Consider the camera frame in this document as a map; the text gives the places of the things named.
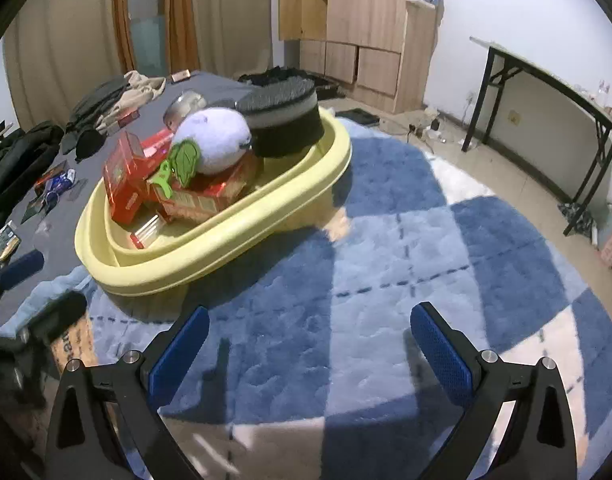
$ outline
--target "wooden wardrobe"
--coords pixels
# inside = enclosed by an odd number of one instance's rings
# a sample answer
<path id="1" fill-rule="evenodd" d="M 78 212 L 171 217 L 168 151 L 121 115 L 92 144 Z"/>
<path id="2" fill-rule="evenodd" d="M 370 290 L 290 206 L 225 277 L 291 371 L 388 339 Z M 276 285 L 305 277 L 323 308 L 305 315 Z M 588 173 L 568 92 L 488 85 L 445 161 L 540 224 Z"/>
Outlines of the wooden wardrobe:
<path id="1" fill-rule="evenodd" d="M 280 39 L 301 40 L 300 67 L 393 113 L 422 107 L 437 10 L 406 0 L 279 0 Z"/>

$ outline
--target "brown curtain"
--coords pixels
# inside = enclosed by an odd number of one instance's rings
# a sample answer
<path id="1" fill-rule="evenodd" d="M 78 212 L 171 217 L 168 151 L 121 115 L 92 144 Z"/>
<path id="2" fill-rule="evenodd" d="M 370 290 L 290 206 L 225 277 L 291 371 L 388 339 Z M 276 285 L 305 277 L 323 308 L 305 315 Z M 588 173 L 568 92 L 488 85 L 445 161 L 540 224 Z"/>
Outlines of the brown curtain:
<path id="1" fill-rule="evenodd" d="M 124 73 L 135 70 L 135 52 L 132 49 L 128 0 L 113 0 L 113 23 L 119 62 Z"/>
<path id="2" fill-rule="evenodd" d="M 193 0 L 202 70 L 237 79 L 272 64 L 270 0 Z"/>
<path id="3" fill-rule="evenodd" d="M 77 102 L 122 75 L 112 0 L 28 0 L 4 35 L 4 64 L 19 125 L 65 126 Z"/>
<path id="4" fill-rule="evenodd" d="M 193 20 L 193 0 L 164 0 L 166 61 L 170 73 L 198 70 L 197 37 Z"/>

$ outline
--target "yellow plastic basin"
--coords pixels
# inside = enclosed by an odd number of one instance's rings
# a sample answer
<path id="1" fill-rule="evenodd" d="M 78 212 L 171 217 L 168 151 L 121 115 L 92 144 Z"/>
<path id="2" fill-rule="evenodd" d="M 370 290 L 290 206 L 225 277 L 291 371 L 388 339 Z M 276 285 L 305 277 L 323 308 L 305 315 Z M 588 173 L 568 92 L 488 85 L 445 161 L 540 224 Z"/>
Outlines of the yellow plastic basin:
<path id="1" fill-rule="evenodd" d="M 351 157 L 346 129 L 320 108 L 324 136 L 299 156 L 267 159 L 256 188 L 201 225 L 173 222 L 149 248 L 131 247 L 133 226 L 110 218 L 103 180 L 75 230 L 75 251 L 110 293 L 144 296 L 204 276 L 271 234 L 342 176 Z"/>

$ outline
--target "checkered blanket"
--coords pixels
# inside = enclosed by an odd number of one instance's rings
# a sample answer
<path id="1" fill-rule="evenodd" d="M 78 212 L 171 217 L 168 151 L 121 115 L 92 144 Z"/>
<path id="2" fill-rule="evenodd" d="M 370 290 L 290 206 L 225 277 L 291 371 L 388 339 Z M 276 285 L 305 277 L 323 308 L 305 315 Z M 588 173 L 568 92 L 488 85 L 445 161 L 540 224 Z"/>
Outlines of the checkered blanket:
<path id="1" fill-rule="evenodd" d="M 208 339 L 160 414 L 205 478 L 414 479 L 461 415 L 410 333 L 411 309 L 431 301 L 478 349 L 509 362 L 555 359 L 579 478 L 590 478 L 612 448 L 612 322 L 602 305 L 490 189 L 439 157 L 344 125 L 352 164 L 323 221 L 272 235 L 147 303 L 87 282 L 99 363 L 145 348 L 184 302 L 203 305 Z M 135 452 L 129 459 L 148 478 Z"/>

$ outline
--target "wall outlet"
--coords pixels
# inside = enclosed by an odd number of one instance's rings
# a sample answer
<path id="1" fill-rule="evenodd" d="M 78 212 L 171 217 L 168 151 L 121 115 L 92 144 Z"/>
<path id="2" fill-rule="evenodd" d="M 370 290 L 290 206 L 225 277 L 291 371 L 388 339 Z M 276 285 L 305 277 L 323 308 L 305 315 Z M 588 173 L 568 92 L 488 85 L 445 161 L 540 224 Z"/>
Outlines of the wall outlet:
<path id="1" fill-rule="evenodd" d="M 522 117 L 520 114 L 515 112 L 515 110 L 510 110 L 510 113 L 508 114 L 508 120 L 511 121 L 515 126 L 519 126 Z"/>

